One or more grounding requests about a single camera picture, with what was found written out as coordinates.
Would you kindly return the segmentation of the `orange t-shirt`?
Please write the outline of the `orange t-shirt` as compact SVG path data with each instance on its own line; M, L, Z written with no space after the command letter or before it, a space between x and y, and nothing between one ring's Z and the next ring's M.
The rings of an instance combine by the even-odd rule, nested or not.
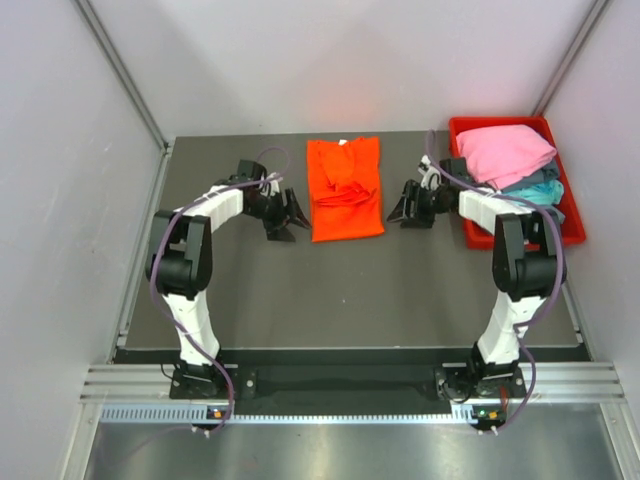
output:
M310 140L306 149L312 241L379 236L383 225L380 140Z

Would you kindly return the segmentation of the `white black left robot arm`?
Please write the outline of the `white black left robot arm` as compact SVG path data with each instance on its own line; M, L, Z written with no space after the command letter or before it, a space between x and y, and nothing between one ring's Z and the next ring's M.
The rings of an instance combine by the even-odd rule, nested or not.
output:
M237 171L216 182L192 203L159 210L152 225L145 261L151 294L167 305L180 341L180 360L196 367L192 384L205 396L226 387L225 370L214 364L220 343L211 326L207 288L213 274L213 233L246 215L262 222L269 241L293 242L288 226L309 229L291 188L257 161L241 160Z

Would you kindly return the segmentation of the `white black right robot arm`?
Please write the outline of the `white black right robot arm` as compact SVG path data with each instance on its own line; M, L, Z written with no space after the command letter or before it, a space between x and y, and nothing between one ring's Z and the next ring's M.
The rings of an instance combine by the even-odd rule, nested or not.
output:
M439 214L457 213L493 236L492 277L498 290L489 323L473 347L469 388L487 396L516 364L538 311L555 301L566 278L557 213L472 181L463 158L435 162L423 155L422 178L405 183L387 217L403 228L428 229Z

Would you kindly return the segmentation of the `red plastic bin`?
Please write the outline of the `red plastic bin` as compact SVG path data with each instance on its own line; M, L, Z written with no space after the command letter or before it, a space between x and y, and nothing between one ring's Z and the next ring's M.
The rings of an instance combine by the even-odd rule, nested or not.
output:
M555 139L547 120L541 116L534 117L452 117L449 120L450 151L460 156L460 149L454 145L454 136L480 127L504 126L523 124L531 127L552 146L556 146ZM586 240L586 233L576 205L571 186L560 157L557 157L559 167L559 181L565 187L565 193L559 204L559 210L565 215L561 227L562 239L566 246L578 245ZM463 221L463 231L466 246L475 250L488 250L493 247L493 239L488 232L471 220Z

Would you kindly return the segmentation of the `pink folded t-shirt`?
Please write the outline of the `pink folded t-shirt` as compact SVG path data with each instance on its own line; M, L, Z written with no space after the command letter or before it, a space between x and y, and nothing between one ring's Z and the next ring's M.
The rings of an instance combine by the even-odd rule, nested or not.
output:
M473 179L501 191L539 172L557 155L552 144L522 124L466 130L455 141Z

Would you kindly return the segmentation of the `teal folded t-shirt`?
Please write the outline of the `teal folded t-shirt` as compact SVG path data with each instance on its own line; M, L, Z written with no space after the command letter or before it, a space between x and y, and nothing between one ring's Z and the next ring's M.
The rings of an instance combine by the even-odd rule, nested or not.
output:
M564 194L564 184L559 180L550 180L507 192L508 196L542 206L559 205Z

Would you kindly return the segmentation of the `grey-blue folded t-shirt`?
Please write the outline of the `grey-blue folded t-shirt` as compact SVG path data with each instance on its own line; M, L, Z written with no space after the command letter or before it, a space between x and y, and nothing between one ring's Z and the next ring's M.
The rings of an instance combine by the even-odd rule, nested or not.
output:
M502 187L502 192L512 192L516 190L521 190L525 188L529 188L538 184L542 184L545 182L549 182L552 180L558 180L560 178L560 169L556 160L551 160L548 164L544 165L542 168L536 170L532 174L522 178L521 180L508 185L506 187Z

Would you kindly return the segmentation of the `blue-grey folded t-shirt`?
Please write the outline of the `blue-grey folded t-shirt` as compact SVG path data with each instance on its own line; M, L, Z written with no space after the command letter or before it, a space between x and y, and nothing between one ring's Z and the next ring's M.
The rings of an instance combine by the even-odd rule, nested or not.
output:
M553 205L543 206L542 209L551 216L557 226L557 230L561 231L561 226L564 223L566 216Z

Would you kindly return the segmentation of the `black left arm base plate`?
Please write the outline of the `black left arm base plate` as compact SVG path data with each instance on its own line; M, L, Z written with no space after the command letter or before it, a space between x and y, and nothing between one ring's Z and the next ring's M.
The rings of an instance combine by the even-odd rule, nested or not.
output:
M233 387L233 398L252 399L257 387L257 370L225 368ZM229 398L226 377L213 365L178 364L172 374L169 397L174 400L223 400Z

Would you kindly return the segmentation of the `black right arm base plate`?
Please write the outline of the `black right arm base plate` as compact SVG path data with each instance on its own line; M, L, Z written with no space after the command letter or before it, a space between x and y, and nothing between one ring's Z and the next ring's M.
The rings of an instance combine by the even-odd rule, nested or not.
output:
M470 365L441 366L434 373L438 395L455 403L522 399L526 393L517 365L490 367L487 371L474 370Z

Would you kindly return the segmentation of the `aluminium frame rail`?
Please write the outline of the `aluminium frame rail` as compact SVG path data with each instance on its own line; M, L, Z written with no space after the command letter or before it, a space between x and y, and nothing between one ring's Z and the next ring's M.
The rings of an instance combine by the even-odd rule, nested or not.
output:
M522 363L519 383L534 383L534 402L620 403L625 394L610 363ZM436 368L427 365L282 365L228 368L235 390L256 392L266 383L302 389L436 385ZM95 365L89 368L80 400L86 403L159 403L169 399L169 367Z

